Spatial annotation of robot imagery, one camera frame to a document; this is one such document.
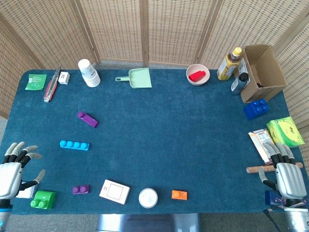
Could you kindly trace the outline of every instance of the blue block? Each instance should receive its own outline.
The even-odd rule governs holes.
[[[266,101],[261,98],[258,101],[253,101],[246,105],[246,107],[243,109],[248,119],[252,119],[255,117],[262,116],[266,112],[269,111],[268,105],[266,104]]]
[[[88,143],[81,143],[81,142],[67,141],[67,140],[61,140],[60,141],[60,147],[88,151],[89,148],[90,148],[90,144],[88,144]]]

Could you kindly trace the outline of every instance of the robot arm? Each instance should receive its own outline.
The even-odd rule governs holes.
[[[3,163],[0,164],[0,232],[6,231],[13,207],[11,199],[20,190],[37,185],[45,175],[45,170],[42,170],[33,181],[21,184],[25,165],[32,158],[41,158],[40,154],[29,153],[37,149],[38,146],[29,146],[19,152],[24,145],[25,142],[13,143],[5,153]]]
[[[307,195],[303,175],[295,165],[294,156],[286,145],[263,143],[268,150],[276,172],[276,183],[268,180],[263,169],[259,170],[261,181],[279,191],[286,199],[283,207],[288,227],[293,232],[309,231],[309,211],[304,207],[302,199]]]

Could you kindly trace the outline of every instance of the robot finger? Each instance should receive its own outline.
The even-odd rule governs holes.
[[[281,160],[283,160],[281,154],[280,154],[280,158],[279,158],[279,156],[278,156],[278,154],[276,152],[276,150],[278,150],[278,148],[274,144],[269,143],[269,142],[263,143],[263,146],[269,152],[270,158],[271,158],[271,161],[272,161],[274,167],[277,168],[277,163],[281,162],[280,158],[281,158]]]
[[[43,169],[42,171],[40,171],[39,175],[34,180],[21,184],[19,187],[19,190],[24,191],[25,189],[28,189],[32,186],[39,184],[40,181],[43,179],[44,175],[45,175],[45,170]]]
[[[40,173],[38,174],[38,176],[34,179],[34,181],[38,182],[38,184],[41,182],[41,180],[43,179],[43,177],[45,176],[45,169],[43,169],[42,171],[40,171]]]
[[[17,146],[17,143],[12,143],[10,145],[10,147],[7,149],[7,151],[5,152],[5,155],[4,155],[4,159],[3,159],[3,162],[2,163],[7,163],[10,159],[10,156],[11,156],[11,153],[13,151],[13,149]]]
[[[17,155],[20,151],[20,149],[25,145],[25,142],[20,142],[19,144],[17,144],[17,146],[13,149],[10,159],[9,159],[9,163],[14,162],[15,159],[17,158]]]
[[[33,145],[33,146],[28,146],[26,148],[24,148],[18,155],[18,157],[15,159],[15,162],[20,162],[28,152],[33,151],[35,149],[37,149],[38,146]]]
[[[277,190],[276,183],[267,179],[262,168],[259,169],[259,177],[264,185],[267,185],[275,191]]]
[[[36,159],[40,159],[42,158],[42,156],[38,153],[28,153],[25,155],[25,157],[20,161],[21,162],[21,168],[24,168],[25,165],[32,159],[32,158],[36,158]]]
[[[291,152],[290,148],[289,148],[287,145],[285,145],[285,144],[282,144],[282,146],[285,148],[286,153],[287,153],[288,156],[289,156],[290,163],[295,164],[295,158],[294,158],[294,155],[293,155],[293,153]]]
[[[283,163],[282,155],[281,155],[281,153],[280,153],[280,150],[277,148],[277,146],[274,145],[274,144],[271,143],[271,142],[266,142],[266,143],[267,143],[268,145],[270,145],[270,146],[274,149],[274,151],[276,152],[276,154],[277,154],[277,156],[278,156],[279,162],[280,162],[280,163]]]
[[[277,146],[277,148],[279,149],[279,151],[282,155],[283,162],[284,163],[290,163],[288,153],[287,153],[286,149],[283,147],[282,143],[276,143],[276,146]]]

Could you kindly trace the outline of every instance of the toy block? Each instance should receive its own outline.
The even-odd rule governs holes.
[[[77,115],[82,121],[88,123],[92,127],[97,127],[98,121],[94,118],[90,117],[89,115],[85,114],[84,112],[80,111]]]
[[[193,82],[201,80],[206,75],[205,71],[197,71],[189,76],[189,79]]]
[[[90,148],[90,144],[82,143],[82,142],[73,142],[73,141],[61,140],[60,141],[60,147],[88,151],[89,148]]]
[[[55,192],[39,190],[31,201],[30,206],[32,208],[51,209],[53,207],[55,194]]]
[[[76,194],[86,194],[89,193],[90,187],[89,185],[79,185],[79,186],[74,186],[72,189],[73,195]]]
[[[243,109],[248,119],[259,117],[269,111],[264,99],[253,101]]]
[[[188,199],[188,192],[179,191],[179,190],[172,190],[172,199],[187,200]]]

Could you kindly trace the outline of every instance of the purple lego block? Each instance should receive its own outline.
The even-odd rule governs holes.
[[[85,194],[89,193],[89,185],[79,185],[79,186],[74,186],[72,189],[73,195],[75,194]]]
[[[78,117],[82,121],[88,123],[90,126],[92,126],[94,128],[97,127],[97,125],[98,125],[98,121],[96,121],[94,118],[90,117],[89,115],[85,114],[82,111],[78,112]]]

